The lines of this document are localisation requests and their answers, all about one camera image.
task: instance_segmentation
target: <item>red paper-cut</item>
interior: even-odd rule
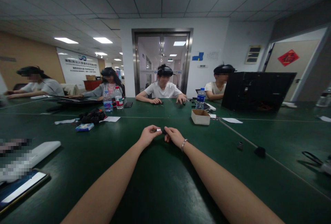
[[[295,53],[294,50],[290,50],[289,52],[285,53],[284,55],[280,56],[278,60],[286,67],[287,65],[293,63],[294,61],[298,60],[300,57]]]

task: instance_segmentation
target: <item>smartphone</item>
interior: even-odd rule
[[[133,104],[133,102],[127,102],[127,103],[125,103],[124,107],[125,107],[125,108],[126,108],[126,107],[132,107],[132,104]]]
[[[38,187],[47,178],[49,178],[49,174],[33,169],[21,179],[9,184],[2,184],[0,187],[0,214]]]

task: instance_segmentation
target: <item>plastic bottle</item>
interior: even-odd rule
[[[116,88],[114,90],[114,95],[115,95],[117,109],[123,109],[123,98],[122,98],[122,93],[120,91],[119,86],[116,86]]]
[[[203,110],[203,105],[204,105],[205,98],[206,98],[206,92],[204,91],[204,88],[201,88],[199,93],[198,93],[197,105],[196,105],[195,109],[202,109]]]
[[[108,90],[105,90],[103,93],[103,107],[106,112],[113,111],[113,101],[111,100],[110,93]]]
[[[317,107],[328,107],[331,104],[331,86],[323,91],[320,99],[316,103]]]

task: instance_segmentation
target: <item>bottle label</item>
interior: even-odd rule
[[[123,98],[122,96],[115,96],[115,100],[116,100],[116,106],[123,106]]]

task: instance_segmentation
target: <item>cardboard box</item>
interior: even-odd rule
[[[208,126],[210,123],[210,115],[205,110],[192,109],[191,118],[194,124]]]
[[[86,76],[87,81],[95,81],[96,80],[96,76],[90,76],[90,75],[85,75],[85,76]]]

